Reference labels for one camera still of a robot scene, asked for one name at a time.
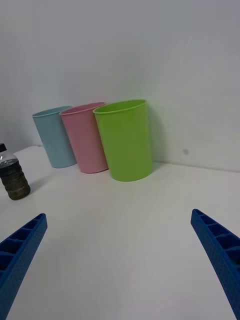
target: water bottle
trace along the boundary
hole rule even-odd
[[[29,195],[31,189],[18,158],[0,143],[0,178],[9,198],[18,200]]]

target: light blue cup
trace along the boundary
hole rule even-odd
[[[69,105],[60,106],[32,116],[53,168],[65,168],[77,163],[59,114],[69,108]]]

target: white wall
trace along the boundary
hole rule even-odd
[[[240,171],[239,16],[239,0],[2,1],[9,145],[40,143],[37,111],[146,98],[156,160]]]

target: table surface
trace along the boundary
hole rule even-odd
[[[138,181],[53,169],[17,152],[32,193],[0,187],[0,241],[40,213],[48,229],[7,320],[234,320],[191,224],[198,208],[240,235],[240,174],[156,163]]]

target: green cup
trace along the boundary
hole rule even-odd
[[[113,179],[134,181],[152,173],[145,100],[107,104],[93,110]]]

